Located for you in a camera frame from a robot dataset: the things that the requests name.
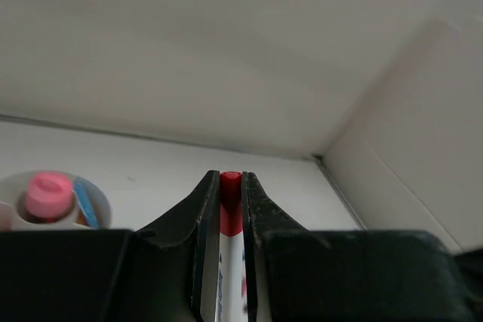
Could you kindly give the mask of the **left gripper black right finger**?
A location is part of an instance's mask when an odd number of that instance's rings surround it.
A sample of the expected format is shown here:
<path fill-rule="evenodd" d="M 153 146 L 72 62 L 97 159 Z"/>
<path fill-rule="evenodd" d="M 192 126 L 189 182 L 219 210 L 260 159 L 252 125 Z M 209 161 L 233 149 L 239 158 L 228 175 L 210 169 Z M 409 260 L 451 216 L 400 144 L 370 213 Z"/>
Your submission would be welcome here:
<path fill-rule="evenodd" d="M 310 231 L 241 179 L 248 320 L 473 321 L 443 243 L 421 230 Z"/>

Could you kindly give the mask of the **pink glue bottle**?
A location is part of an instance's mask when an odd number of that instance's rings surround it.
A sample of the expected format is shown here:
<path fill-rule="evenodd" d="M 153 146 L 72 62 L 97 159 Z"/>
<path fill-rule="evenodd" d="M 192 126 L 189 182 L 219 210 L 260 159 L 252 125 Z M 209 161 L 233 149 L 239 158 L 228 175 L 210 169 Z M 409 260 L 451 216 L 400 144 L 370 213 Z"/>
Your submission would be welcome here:
<path fill-rule="evenodd" d="M 29 181 L 23 198 L 27 220 L 53 223 L 69 215 L 73 203 L 72 180 L 58 172 L 40 172 Z"/>

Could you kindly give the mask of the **blue highlighter marker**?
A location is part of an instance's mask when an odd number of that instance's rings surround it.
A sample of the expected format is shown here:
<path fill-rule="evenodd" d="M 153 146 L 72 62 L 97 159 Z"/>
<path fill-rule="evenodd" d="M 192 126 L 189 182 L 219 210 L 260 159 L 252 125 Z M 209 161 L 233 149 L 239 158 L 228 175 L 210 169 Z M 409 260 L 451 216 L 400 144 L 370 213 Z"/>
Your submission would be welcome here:
<path fill-rule="evenodd" d="M 92 206 L 91 199 L 85 190 L 82 182 L 75 181 L 73 184 L 73 191 L 77 198 L 77 205 L 79 208 L 78 224 L 85 225 L 89 228 L 97 229 L 100 227 L 97 214 Z"/>

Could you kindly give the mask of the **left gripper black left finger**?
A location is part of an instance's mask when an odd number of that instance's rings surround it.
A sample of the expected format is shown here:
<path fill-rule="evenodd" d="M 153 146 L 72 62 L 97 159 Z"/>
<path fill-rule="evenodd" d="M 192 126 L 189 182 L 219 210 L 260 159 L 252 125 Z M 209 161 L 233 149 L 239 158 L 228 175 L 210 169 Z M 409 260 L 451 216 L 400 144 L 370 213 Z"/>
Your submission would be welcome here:
<path fill-rule="evenodd" d="M 213 321 L 220 175 L 143 228 L 4 232 L 3 321 Z"/>

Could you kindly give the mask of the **red capped white pen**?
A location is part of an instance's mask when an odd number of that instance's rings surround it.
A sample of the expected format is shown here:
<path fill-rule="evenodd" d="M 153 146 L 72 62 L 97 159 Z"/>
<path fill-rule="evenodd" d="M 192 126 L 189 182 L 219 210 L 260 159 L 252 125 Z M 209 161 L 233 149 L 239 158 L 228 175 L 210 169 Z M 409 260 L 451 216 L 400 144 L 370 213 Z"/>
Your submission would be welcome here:
<path fill-rule="evenodd" d="M 245 243 L 242 226 L 242 174 L 220 174 L 220 239 L 215 320 L 248 321 Z"/>

